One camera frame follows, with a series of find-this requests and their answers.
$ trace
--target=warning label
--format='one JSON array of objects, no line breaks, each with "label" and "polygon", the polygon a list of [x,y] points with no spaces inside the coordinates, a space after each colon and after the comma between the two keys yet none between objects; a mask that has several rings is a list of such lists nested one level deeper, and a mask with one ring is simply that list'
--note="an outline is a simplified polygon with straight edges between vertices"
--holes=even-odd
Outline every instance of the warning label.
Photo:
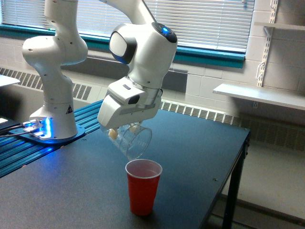
[{"label": "warning label", "polygon": [[69,108],[68,108],[68,110],[67,110],[66,115],[67,115],[67,114],[70,114],[70,113],[72,113],[72,112],[73,112],[72,107],[71,107],[71,105],[69,105]]}]

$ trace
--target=cinder block wall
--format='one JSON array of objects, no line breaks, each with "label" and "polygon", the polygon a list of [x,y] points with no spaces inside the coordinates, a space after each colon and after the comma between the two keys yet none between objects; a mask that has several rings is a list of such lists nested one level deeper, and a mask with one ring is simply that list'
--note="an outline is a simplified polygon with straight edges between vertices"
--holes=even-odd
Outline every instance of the cinder block wall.
[{"label": "cinder block wall", "polygon": [[[263,27],[255,26],[254,22],[269,22],[270,15],[270,1],[256,0],[243,69],[175,62],[172,64],[173,71],[188,73],[186,93],[165,91],[164,98],[222,110],[233,115],[243,113],[305,125],[304,111],[262,103],[259,104],[257,109],[254,109],[251,101],[233,99],[212,92],[215,87],[225,82],[256,85],[256,68],[263,57],[266,34]],[[276,21],[278,23],[305,25],[305,1],[281,0]],[[22,44],[23,40],[0,37],[0,66],[32,71],[33,69],[26,64],[21,54]],[[303,31],[275,30],[264,86],[305,92],[304,52],[305,33]],[[90,51],[90,56],[113,60],[108,53],[98,51]],[[94,68],[88,66],[86,69],[96,69],[96,66]],[[122,66],[122,69],[118,67],[118,72],[124,72],[124,67]]]}]

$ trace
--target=table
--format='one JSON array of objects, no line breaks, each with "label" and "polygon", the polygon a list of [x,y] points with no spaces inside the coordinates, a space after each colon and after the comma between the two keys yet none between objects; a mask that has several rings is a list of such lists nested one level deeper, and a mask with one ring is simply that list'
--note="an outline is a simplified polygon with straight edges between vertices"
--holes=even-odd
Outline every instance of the table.
[{"label": "table", "polygon": [[0,75],[0,87],[20,83],[19,80],[8,76]]},{"label": "table", "polygon": [[150,216],[129,211],[128,160],[97,130],[0,179],[1,229],[200,228],[232,174],[230,228],[249,130],[161,110],[143,126],[163,166]]}]

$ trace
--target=table leg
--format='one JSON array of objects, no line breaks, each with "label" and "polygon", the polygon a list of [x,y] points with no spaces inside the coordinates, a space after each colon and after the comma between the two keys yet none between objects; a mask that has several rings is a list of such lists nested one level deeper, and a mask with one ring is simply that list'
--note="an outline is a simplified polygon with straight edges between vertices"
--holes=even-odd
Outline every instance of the table leg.
[{"label": "table leg", "polygon": [[227,203],[225,206],[225,212],[224,212],[224,221],[223,221],[223,226],[222,226],[223,229],[231,229],[231,227],[232,227],[234,210],[235,210],[235,205],[236,205],[236,201],[237,201],[237,194],[238,194],[240,179],[242,176],[244,159],[245,159],[245,155],[246,155],[246,149],[247,149],[247,143],[245,143],[245,145],[243,146],[242,154],[239,157],[237,164],[231,174],[228,199],[227,199]]}]

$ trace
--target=cable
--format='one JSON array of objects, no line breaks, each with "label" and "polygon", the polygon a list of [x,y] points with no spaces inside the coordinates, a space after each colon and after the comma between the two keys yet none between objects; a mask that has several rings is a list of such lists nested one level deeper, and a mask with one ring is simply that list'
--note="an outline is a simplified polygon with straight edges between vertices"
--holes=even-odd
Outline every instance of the cable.
[{"label": "cable", "polygon": [[38,130],[39,129],[32,130],[32,131],[29,131],[29,132],[19,133],[19,134],[12,134],[12,135],[0,135],[0,137],[12,137],[12,136],[25,135],[25,134],[30,134],[30,133],[37,132]]},{"label": "cable", "polygon": [[18,129],[18,128],[23,128],[23,125],[15,125],[15,126],[7,127],[3,130],[0,130],[0,135],[3,134],[3,133],[8,132],[10,130],[14,130],[14,129]]}]

